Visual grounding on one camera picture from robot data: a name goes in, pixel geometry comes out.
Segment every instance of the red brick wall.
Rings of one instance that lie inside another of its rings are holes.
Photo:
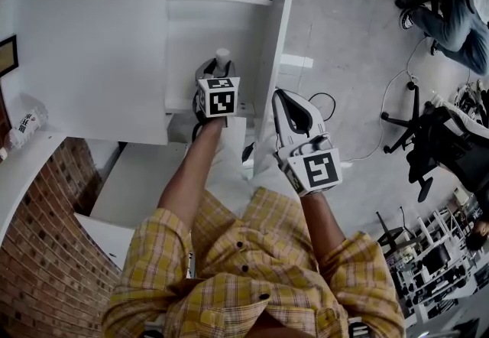
[[[118,269],[73,215],[89,214],[99,188],[88,147],[75,138],[29,187],[0,248],[0,326],[11,337],[100,336]]]

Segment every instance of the white door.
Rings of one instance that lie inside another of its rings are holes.
[[[75,217],[100,249],[122,269],[134,229],[104,223],[78,213],[75,213]]]
[[[69,136],[167,143],[166,0],[15,1],[25,107]]]
[[[263,117],[271,112],[271,100],[277,85],[283,44],[289,24],[292,0],[272,0],[264,29],[261,64],[254,85],[255,130],[258,140],[264,137],[266,122]]]

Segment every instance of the office chair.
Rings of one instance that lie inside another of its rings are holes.
[[[421,238],[417,236],[415,239],[397,243],[396,239],[403,234],[406,228],[400,226],[399,228],[388,229],[379,212],[377,212],[377,216],[379,217],[382,229],[384,230],[384,234],[377,240],[377,242],[381,245],[381,247],[384,247],[385,245],[390,247],[389,251],[384,254],[385,258],[389,258],[393,253],[407,247],[408,245],[415,245],[421,241]]]
[[[392,148],[384,147],[384,152],[393,153],[400,146],[405,149],[413,136],[414,148],[406,158],[410,163],[410,183],[419,182],[421,186],[418,202],[426,199],[433,182],[432,177],[425,180],[424,175],[443,164],[474,193],[480,208],[489,213],[489,139],[467,130],[460,117],[444,106],[427,102],[419,116],[419,88],[413,82],[407,87],[414,90],[413,117],[407,122],[382,113],[384,121],[407,128]]]

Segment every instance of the fiducial marker cube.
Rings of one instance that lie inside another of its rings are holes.
[[[206,118],[236,115],[239,77],[198,80],[199,106]]]

